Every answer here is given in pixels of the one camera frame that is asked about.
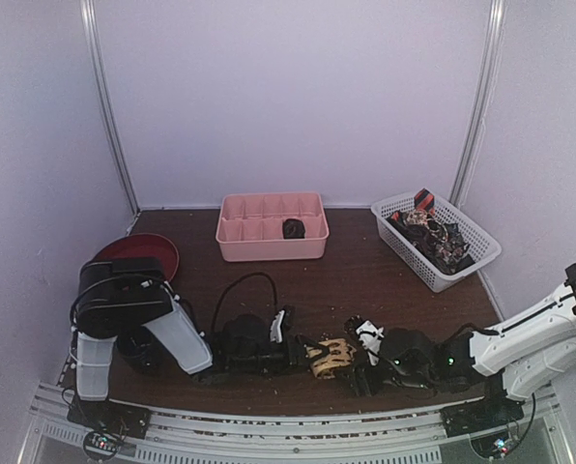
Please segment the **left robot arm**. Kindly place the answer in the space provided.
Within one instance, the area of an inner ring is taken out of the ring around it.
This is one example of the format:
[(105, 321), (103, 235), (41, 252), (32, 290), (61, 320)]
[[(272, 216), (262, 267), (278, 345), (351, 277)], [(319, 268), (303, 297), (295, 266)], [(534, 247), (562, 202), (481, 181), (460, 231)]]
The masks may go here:
[(170, 285), (157, 258), (116, 258), (84, 264), (70, 309), (76, 364), (69, 421), (101, 431), (144, 425), (148, 411), (109, 400), (112, 358), (119, 353), (134, 369), (158, 371), (167, 352), (202, 385), (231, 375), (280, 375), (308, 368), (306, 339), (291, 334), (294, 309), (272, 302), (265, 322), (241, 314), (222, 329), (203, 333), (191, 305)]

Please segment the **leopard print tie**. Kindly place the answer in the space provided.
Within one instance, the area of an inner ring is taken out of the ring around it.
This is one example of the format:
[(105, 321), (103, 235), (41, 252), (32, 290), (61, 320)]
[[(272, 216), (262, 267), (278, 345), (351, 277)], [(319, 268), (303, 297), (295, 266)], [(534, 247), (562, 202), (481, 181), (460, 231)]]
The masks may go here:
[(318, 380), (333, 379), (337, 369), (352, 364), (356, 352), (345, 338), (322, 340), (316, 347), (306, 347), (310, 370)]

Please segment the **pink divided organizer box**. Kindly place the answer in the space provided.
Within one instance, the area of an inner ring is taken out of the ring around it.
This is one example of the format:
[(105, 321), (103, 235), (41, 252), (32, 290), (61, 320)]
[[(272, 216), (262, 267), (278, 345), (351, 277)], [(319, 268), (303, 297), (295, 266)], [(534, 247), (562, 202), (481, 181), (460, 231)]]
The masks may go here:
[[(284, 240), (282, 222), (297, 218), (305, 238)], [(317, 192), (229, 194), (223, 198), (216, 241), (227, 262), (321, 258), (330, 230)]]

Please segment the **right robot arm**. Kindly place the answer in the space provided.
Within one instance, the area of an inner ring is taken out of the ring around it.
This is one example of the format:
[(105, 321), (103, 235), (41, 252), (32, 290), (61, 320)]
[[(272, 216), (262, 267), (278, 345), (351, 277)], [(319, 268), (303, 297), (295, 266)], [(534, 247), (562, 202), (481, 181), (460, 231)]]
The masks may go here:
[(441, 342), (353, 316), (345, 331), (361, 351), (346, 377), (359, 396), (384, 385), (448, 393), (481, 385), (480, 400), (442, 409), (449, 436), (518, 421), (535, 391), (576, 363), (576, 263), (565, 273), (550, 295), (514, 317), (488, 328), (466, 323)]

